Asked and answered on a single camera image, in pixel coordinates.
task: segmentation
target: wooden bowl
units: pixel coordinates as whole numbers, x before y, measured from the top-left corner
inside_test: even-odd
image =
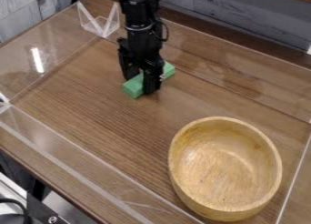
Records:
[[[277,192],[277,149],[249,124],[226,117],[200,119],[172,139],[169,177],[192,211],[218,221],[242,220]]]

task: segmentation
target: bowl rim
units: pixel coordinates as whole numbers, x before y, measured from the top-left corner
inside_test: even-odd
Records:
[[[233,122],[237,123],[238,125],[248,127],[253,132],[256,132],[258,134],[258,136],[264,139],[264,141],[266,142],[268,147],[272,149],[273,152],[273,158],[276,161],[276,170],[277,170],[277,175],[276,175],[276,179],[274,179],[274,183],[272,185],[272,187],[269,188],[269,190],[265,191],[265,195],[256,201],[253,201],[250,204],[246,204],[244,206],[238,206],[238,207],[233,207],[229,209],[220,209],[218,207],[213,206],[209,203],[201,203],[198,202],[189,194],[186,194],[186,192],[182,190],[182,187],[180,186],[178,180],[174,177],[174,174],[172,173],[172,148],[176,144],[176,141],[180,137],[180,135],[185,132],[185,130],[188,128],[190,128],[192,126],[210,121],[210,120],[221,120],[221,121],[226,121],[226,122]],[[272,140],[269,139],[269,137],[261,132],[261,130],[258,130],[258,128],[256,128],[254,126],[252,126],[250,124],[245,123],[244,121],[230,118],[230,117],[205,117],[205,118],[200,118],[198,120],[192,121],[189,124],[186,124],[177,132],[177,134],[174,135],[170,144],[169,144],[169,176],[170,179],[173,180],[173,183],[176,184],[176,186],[178,187],[180,191],[182,192],[182,194],[201,207],[206,208],[206,209],[213,209],[221,212],[242,212],[242,211],[248,211],[252,209],[256,209],[258,207],[261,207],[269,200],[270,198],[276,195],[278,186],[280,186],[280,182],[281,182],[281,175],[282,175],[282,165],[281,165],[281,159],[280,159],[280,155],[277,153],[277,148],[272,142]]]

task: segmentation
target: green block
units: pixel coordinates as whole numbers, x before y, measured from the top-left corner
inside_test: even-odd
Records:
[[[174,74],[174,66],[165,62],[164,78],[169,78]],[[132,97],[137,98],[142,95],[141,91],[142,73],[136,75],[129,81],[122,84],[122,91]]]

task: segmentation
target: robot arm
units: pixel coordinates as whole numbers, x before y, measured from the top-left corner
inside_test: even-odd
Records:
[[[128,38],[118,38],[118,60],[122,75],[132,79],[142,71],[142,92],[160,89],[164,60],[158,54],[162,46],[162,22],[156,16],[158,0],[118,0],[125,15]]]

